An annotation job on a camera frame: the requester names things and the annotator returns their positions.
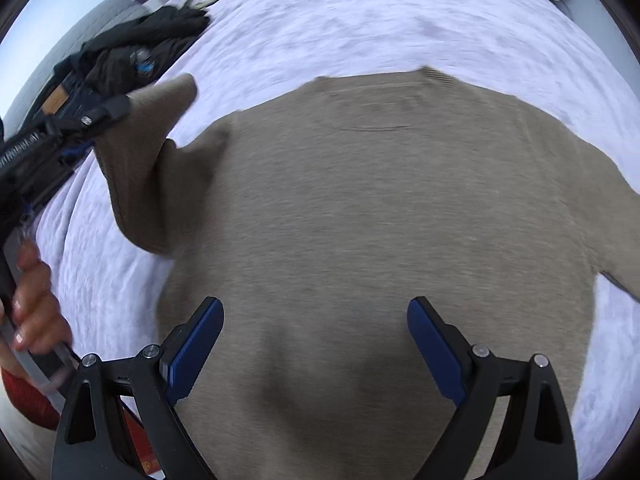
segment beige sweater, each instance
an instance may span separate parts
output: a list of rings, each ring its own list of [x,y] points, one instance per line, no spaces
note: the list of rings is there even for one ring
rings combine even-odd
[[[406,328],[418,295],[499,356],[547,354],[571,408],[594,276],[640,295],[640,197],[599,150],[430,69],[320,78],[178,150],[194,96],[134,95],[97,155],[124,234],[175,259],[161,331],[225,305],[178,405],[221,480],[412,478],[453,412]]]

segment white bedsheet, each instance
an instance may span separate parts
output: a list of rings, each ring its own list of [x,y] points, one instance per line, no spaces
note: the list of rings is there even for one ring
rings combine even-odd
[[[213,120],[316,76],[430,65],[553,114],[640,192],[640,104],[546,0],[222,0],[210,15],[204,36],[164,76],[190,72],[200,90],[171,134],[180,145]],[[124,239],[93,155],[47,207],[36,238],[80,355],[119,358],[156,340],[154,307],[170,262]],[[595,290],[573,412],[581,479],[602,468],[640,406],[639,306],[604,278]]]

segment wall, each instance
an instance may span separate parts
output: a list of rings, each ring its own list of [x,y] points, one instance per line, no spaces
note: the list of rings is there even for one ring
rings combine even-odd
[[[56,42],[103,0],[30,0],[0,43],[0,116]],[[147,5],[158,8],[157,0]]]
[[[640,99],[640,63],[600,0],[562,0],[560,6],[600,47]]]

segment black clothing pile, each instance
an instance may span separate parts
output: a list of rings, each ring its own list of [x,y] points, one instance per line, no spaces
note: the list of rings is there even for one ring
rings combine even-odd
[[[110,28],[55,66],[53,78],[31,107],[25,124],[45,113],[76,118],[106,98],[156,81],[208,25],[205,10],[165,6]],[[43,110],[54,92],[58,96],[55,109],[45,106]]]

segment hand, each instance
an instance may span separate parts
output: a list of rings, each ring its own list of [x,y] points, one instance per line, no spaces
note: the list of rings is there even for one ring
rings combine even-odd
[[[71,344],[71,327],[60,313],[60,304],[51,293],[51,269],[40,260],[40,251],[25,240],[18,252],[17,267],[22,271],[14,295],[13,321],[17,327],[12,346],[34,354],[47,354],[60,342]],[[0,309],[0,322],[4,308]],[[28,380],[11,350],[0,340],[0,367]]]

